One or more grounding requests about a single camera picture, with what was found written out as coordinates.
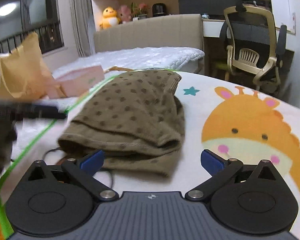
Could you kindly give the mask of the beige mesh office chair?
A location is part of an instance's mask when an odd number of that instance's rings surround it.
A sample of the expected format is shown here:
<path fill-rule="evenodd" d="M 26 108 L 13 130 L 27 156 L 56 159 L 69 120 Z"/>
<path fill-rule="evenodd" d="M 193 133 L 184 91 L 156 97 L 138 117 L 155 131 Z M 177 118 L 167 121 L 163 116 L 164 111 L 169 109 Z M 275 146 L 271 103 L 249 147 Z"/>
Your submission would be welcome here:
<path fill-rule="evenodd" d="M 287 27 L 282 25 L 276 30 L 272 12 L 252 5 L 251 2 L 236 0 L 235 6 L 223 11 L 225 21 L 220 38 L 227 52 L 228 74 L 246 74 L 251 77 L 257 89 L 267 94 L 275 94 L 281 85 Z M 236 40 L 232 31 L 233 23 L 267 28 L 270 31 L 270 45 Z"/>

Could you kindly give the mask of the white paper on wall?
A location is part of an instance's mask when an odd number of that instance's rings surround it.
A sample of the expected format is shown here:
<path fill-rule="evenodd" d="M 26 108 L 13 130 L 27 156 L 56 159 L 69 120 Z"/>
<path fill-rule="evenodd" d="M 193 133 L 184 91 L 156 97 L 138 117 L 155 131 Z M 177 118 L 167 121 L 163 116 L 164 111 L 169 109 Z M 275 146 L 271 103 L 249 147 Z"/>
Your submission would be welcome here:
<path fill-rule="evenodd" d="M 272 14 L 274 16 L 275 27 L 279 29 L 282 25 L 287 27 L 287 31 L 292 35 L 296 34 L 295 12 L 290 0 L 270 0 Z"/>

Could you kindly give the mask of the pink plush toy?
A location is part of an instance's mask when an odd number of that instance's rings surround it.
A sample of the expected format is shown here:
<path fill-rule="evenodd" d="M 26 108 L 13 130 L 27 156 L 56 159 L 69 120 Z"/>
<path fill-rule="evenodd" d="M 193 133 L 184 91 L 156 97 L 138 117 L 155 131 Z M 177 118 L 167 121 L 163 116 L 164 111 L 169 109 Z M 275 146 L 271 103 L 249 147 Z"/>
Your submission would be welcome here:
<path fill-rule="evenodd" d="M 132 15 L 130 11 L 130 7 L 127 5 L 122 5 L 118 11 L 118 17 L 120 18 L 121 23 L 132 22 Z"/>

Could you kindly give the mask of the brown polka dot garment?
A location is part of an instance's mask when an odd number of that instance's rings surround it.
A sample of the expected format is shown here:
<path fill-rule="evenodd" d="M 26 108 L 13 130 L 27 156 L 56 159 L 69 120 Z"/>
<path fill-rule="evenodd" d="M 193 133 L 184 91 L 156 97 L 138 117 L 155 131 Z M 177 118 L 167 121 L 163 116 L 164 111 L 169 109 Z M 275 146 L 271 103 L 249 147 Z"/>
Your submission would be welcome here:
<path fill-rule="evenodd" d="M 171 176 L 185 138 L 175 96 L 181 76 L 170 70 L 127 72 L 105 84 L 58 139 L 70 158 L 102 150 L 104 168 Z"/>

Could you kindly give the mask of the potted pink flower plant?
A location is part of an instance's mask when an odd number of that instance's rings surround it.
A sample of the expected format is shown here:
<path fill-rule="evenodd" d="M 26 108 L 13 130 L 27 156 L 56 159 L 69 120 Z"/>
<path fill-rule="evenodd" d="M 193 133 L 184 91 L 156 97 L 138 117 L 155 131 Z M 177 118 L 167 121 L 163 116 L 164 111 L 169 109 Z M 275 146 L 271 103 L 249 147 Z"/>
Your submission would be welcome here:
<path fill-rule="evenodd" d="M 136 4 L 134 2 L 130 5 L 130 13 L 133 21 L 143 20 L 148 17 L 149 7 L 145 3 Z"/>

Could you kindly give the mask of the brown paper bag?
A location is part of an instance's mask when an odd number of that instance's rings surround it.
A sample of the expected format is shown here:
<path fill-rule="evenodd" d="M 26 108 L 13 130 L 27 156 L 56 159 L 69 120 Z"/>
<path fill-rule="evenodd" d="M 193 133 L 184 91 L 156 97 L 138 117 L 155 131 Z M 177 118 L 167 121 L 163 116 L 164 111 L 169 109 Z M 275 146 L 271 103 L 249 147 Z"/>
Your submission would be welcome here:
<path fill-rule="evenodd" d="M 45 64 L 35 32 L 8 55 L 0 55 L 0 100 L 35 101 L 48 96 L 55 79 Z"/>

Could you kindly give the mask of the pink gift box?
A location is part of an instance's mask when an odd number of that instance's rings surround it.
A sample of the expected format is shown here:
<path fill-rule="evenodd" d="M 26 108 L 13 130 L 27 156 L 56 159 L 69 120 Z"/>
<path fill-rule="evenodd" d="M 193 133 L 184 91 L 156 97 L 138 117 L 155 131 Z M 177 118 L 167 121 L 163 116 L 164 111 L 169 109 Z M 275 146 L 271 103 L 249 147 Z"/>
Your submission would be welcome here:
<path fill-rule="evenodd" d="M 46 94 L 50 99 L 78 97 L 104 80 L 101 65 L 77 69 L 47 81 Z"/>

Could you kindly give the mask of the beige upholstered headboard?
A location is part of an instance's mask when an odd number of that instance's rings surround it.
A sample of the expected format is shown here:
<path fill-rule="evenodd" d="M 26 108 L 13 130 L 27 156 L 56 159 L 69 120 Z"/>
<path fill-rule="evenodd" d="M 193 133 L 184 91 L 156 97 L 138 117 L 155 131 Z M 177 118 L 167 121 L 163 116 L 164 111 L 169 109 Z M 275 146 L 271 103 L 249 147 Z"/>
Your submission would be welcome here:
<path fill-rule="evenodd" d="M 203 50 L 203 44 L 200 14 L 152 17 L 94 33 L 97 53 L 146 47 L 190 47 Z"/>

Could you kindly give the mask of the colourful cartoon play mat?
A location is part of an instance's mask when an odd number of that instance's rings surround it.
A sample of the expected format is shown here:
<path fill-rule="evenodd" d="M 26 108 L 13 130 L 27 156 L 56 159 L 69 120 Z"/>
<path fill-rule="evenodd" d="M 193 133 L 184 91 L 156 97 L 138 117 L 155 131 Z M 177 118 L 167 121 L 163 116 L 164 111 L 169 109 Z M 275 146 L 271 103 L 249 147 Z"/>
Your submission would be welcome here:
<path fill-rule="evenodd" d="M 210 149 L 246 164 L 270 160 L 299 205 L 291 232 L 300 239 L 300 109 L 253 89 L 207 76 L 181 73 L 176 97 L 185 110 L 181 158 L 170 177 L 114 171 L 96 178 L 124 191 L 185 193 L 209 178 L 200 154 Z"/>

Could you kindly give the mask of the black round appliance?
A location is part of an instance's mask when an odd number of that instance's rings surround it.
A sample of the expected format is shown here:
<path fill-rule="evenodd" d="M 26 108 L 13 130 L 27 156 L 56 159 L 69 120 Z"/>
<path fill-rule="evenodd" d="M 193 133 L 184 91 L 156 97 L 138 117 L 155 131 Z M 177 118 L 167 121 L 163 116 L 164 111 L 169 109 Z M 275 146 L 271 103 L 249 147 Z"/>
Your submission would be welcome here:
<path fill-rule="evenodd" d="M 167 15 L 167 8 L 164 3 L 155 3 L 152 5 L 152 16 L 161 17 Z"/>

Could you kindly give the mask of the yellow duck plush toy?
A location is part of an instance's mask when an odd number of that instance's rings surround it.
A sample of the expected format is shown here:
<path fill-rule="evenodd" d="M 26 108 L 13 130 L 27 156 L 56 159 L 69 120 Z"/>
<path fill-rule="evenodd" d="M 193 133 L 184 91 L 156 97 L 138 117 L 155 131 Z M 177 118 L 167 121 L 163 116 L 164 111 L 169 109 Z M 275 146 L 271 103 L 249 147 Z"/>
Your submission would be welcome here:
<path fill-rule="evenodd" d="M 119 25 L 121 20 L 117 16 L 117 11 L 112 7 L 107 7 L 102 13 L 102 21 L 99 24 L 101 30 Z"/>

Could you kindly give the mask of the white quilted mattress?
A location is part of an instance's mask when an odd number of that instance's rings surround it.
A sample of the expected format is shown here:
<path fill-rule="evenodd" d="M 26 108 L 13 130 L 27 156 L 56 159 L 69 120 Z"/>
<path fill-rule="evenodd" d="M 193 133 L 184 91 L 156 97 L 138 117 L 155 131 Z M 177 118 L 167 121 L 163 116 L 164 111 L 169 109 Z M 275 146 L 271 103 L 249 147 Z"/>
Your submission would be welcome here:
<path fill-rule="evenodd" d="M 99 52 L 89 57 L 80 57 L 76 61 L 59 67 L 52 72 L 60 77 L 70 71 L 101 65 L 103 70 L 111 67 L 133 70 L 163 68 L 194 73 L 203 64 L 205 53 L 191 47 L 147 47 L 118 51 Z"/>

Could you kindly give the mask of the white desk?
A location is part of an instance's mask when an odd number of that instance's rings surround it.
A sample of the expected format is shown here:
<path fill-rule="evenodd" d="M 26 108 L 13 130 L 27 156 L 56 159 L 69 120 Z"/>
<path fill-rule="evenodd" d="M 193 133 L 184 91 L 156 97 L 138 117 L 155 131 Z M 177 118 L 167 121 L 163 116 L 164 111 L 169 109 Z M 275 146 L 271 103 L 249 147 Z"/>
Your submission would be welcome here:
<path fill-rule="evenodd" d="M 202 19 L 204 37 L 219 38 L 224 21 Z M 232 31 L 236 40 L 270 45 L 270 31 L 261 26 L 233 23 Z M 296 51 L 296 36 L 287 32 L 286 49 Z"/>

